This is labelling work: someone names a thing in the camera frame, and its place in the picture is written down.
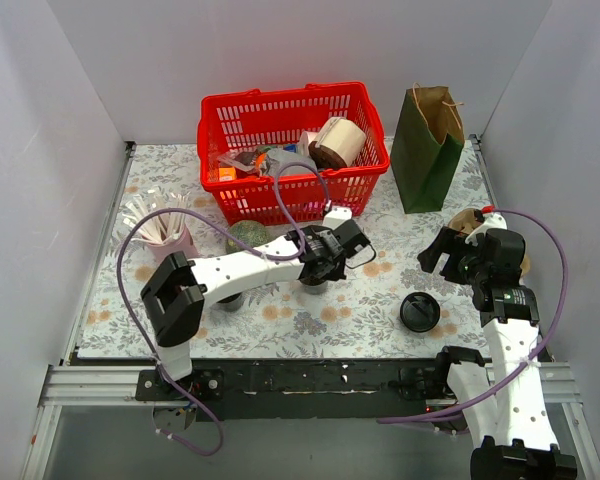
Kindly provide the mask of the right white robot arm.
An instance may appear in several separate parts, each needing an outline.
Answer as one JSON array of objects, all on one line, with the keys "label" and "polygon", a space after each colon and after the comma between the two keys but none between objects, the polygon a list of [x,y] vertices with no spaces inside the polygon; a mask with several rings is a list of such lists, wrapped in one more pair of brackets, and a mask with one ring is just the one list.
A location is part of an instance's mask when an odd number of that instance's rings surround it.
[{"label": "right white robot arm", "polygon": [[474,479],[574,479],[575,458],[562,452],[548,418],[535,362],[539,314],[532,290],[520,282],[526,244],[513,231],[485,226],[475,236],[440,230],[418,256],[425,272],[448,257],[442,277],[468,285],[480,313],[492,369],[477,355],[450,347],[450,362],[432,373],[444,397],[470,402],[463,416],[474,442]]}]

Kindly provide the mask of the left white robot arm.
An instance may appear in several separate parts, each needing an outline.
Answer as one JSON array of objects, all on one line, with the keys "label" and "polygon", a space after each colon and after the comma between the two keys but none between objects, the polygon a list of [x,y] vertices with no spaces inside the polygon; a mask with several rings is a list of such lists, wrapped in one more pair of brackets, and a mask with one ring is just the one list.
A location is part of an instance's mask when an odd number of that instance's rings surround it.
[{"label": "left white robot arm", "polygon": [[347,261],[370,245],[357,223],[348,219],[335,228],[291,230],[254,252],[199,259],[181,251],[168,255],[141,291],[155,334],[160,390],[173,400],[191,392],[189,342],[205,308],[272,283],[344,280]]}]

